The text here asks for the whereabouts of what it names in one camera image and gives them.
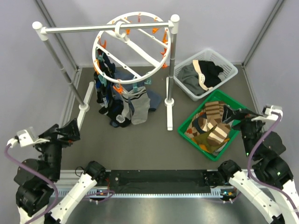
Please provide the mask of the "santa sock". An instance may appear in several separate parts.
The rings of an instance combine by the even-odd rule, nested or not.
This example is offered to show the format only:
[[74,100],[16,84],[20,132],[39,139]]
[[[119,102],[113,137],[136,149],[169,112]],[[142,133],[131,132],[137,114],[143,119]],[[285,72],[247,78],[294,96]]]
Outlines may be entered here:
[[[104,53],[100,49],[97,49],[96,52],[97,52],[96,59],[97,59],[98,66],[101,69],[101,71],[107,75],[108,70],[103,58]],[[107,81],[97,71],[94,72],[93,77],[94,77],[95,87],[97,92],[97,103],[99,103],[102,107],[107,108],[107,104],[108,104],[107,90],[106,90]]]
[[115,78],[115,64],[110,62],[110,59],[108,58],[106,53],[102,52],[101,56],[99,56],[99,65],[100,70],[102,71],[102,75],[99,75],[99,81],[101,82],[101,105],[104,112],[106,113],[112,103],[111,82],[108,78]]

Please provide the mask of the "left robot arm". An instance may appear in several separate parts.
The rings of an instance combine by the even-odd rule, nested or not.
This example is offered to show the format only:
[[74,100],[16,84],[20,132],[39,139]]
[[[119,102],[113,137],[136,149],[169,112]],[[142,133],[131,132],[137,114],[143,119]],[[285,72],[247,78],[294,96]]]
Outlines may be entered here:
[[32,127],[17,133],[11,144],[33,146],[40,156],[19,164],[14,181],[18,184],[16,204],[22,224],[64,224],[89,190],[106,179],[106,169],[96,161],[88,163],[72,189],[60,201],[50,204],[52,195],[58,196],[55,183],[60,179],[63,148],[80,140],[77,119],[64,126],[54,124],[40,135]]

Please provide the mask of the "black grip sock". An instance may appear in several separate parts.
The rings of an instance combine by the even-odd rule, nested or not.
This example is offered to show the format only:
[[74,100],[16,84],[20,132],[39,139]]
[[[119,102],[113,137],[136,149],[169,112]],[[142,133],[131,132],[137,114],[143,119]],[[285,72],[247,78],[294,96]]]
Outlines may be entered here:
[[117,115],[121,115],[123,105],[119,101],[113,101],[108,110],[108,116],[111,119],[115,119]]
[[119,114],[115,117],[115,119],[111,119],[109,124],[114,128],[118,128],[118,127],[125,128],[131,124],[131,120]]

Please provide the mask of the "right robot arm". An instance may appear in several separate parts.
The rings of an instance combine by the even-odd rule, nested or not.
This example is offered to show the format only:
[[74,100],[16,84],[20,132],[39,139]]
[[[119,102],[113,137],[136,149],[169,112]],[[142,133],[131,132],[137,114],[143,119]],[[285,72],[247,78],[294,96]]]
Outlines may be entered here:
[[218,167],[218,179],[244,195],[267,223],[297,224],[299,193],[289,165],[280,156],[286,148],[273,131],[282,117],[281,107],[274,105],[266,105],[262,114],[226,105],[223,122],[239,121],[232,128],[242,134],[248,164],[243,171],[234,161],[225,161]]

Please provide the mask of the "white round clip hanger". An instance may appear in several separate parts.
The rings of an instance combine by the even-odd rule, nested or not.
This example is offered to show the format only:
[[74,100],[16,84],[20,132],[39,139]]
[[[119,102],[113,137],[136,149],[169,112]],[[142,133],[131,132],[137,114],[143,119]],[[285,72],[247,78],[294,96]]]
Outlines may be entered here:
[[[137,11],[119,15],[105,25],[96,26],[95,29],[98,31],[98,34],[94,40],[92,49],[94,69],[102,75],[96,59],[96,50],[100,49],[106,53],[110,62],[117,63],[132,76],[129,80],[108,78],[111,83],[132,84],[149,79],[166,64],[167,58],[174,52],[172,50],[172,43],[174,35],[178,32],[178,23],[179,16],[177,14],[172,15],[170,20],[163,21],[155,14]],[[101,40],[103,35],[109,35],[120,41],[124,44],[125,48],[112,51],[108,50],[106,42]],[[141,41],[161,46],[163,48],[162,58],[158,60],[142,49]],[[138,55],[144,61],[148,62],[153,67],[152,70],[140,75],[130,68],[125,63],[125,60],[134,55]]]

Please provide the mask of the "grey striped sock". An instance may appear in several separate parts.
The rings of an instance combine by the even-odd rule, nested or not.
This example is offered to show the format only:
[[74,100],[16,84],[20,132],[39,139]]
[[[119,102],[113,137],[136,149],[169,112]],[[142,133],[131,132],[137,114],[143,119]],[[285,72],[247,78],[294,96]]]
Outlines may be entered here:
[[133,125],[142,124],[148,119],[148,111],[150,108],[150,98],[148,97],[146,87],[138,87],[128,93],[128,97],[133,105],[134,113],[131,118]]
[[133,112],[131,108],[129,107],[129,97],[128,97],[128,92],[123,89],[121,93],[121,98],[123,102],[123,110],[122,110],[122,116],[128,120],[132,119]]

